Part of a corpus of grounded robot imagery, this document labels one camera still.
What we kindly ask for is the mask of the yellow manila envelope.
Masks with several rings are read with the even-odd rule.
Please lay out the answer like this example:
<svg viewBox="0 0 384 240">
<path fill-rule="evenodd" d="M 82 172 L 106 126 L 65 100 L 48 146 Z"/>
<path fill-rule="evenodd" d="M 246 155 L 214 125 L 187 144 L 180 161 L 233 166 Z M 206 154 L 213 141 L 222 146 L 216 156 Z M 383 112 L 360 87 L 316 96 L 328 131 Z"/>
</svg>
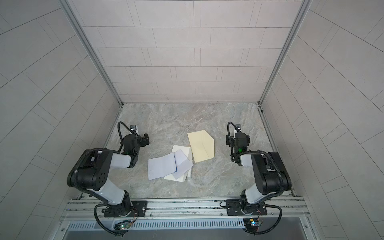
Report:
<svg viewBox="0 0 384 240">
<path fill-rule="evenodd" d="M 188 133 L 189 142 L 195 163 L 215 157 L 214 138 L 206 130 Z"/>
</svg>

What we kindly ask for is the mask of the white letter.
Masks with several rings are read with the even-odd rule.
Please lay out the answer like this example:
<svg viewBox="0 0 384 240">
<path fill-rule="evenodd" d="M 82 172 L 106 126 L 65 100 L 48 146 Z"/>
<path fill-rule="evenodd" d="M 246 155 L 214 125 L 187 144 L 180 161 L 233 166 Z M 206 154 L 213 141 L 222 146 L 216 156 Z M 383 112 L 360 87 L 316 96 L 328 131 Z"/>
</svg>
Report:
<svg viewBox="0 0 384 240">
<path fill-rule="evenodd" d="M 184 182 L 187 172 L 193 167 L 191 148 L 178 149 L 174 152 L 177 171 L 172 174 L 178 182 Z"/>
</svg>

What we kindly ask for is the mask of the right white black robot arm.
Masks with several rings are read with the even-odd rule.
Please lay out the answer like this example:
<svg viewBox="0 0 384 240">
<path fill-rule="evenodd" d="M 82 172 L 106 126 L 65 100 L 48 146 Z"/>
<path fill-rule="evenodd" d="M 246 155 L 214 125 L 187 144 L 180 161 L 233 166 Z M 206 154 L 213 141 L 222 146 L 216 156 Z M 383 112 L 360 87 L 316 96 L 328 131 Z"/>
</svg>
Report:
<svg viewBox="0 0 384 240">
<path fill-rule="evenodd" d="M 255 183 L 240 195 L 237 207 L 249 215 L 262 204 L 292 188 L 292 181 L 278 152 L 249 151 L 250 136 L 236 132 L 226 135 L 226 145 L 231 149 L 231 161 L 241 167 L 251 167 Z"/>
</svg>

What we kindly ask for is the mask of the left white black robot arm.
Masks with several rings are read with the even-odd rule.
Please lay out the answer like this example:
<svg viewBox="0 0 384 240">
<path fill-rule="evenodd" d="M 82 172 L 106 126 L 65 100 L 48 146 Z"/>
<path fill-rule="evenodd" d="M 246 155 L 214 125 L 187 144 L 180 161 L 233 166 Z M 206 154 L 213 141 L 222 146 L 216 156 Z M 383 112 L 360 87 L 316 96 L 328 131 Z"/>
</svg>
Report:
<svg viewBox="0 0 384 240">
<path fill-rule="evenodd" d="M 133 168 L 141 147 L 150 144 L 149 135 L 130 134 L 122 138 L 120 150 L 94 148 L 85 150 L 67 177 L 67 185 L 87 193 L 105 205 L 106 217 L 125 217 L 133 211 L 129 193 L 109 179 L 111 168 Z"/>
</svg>

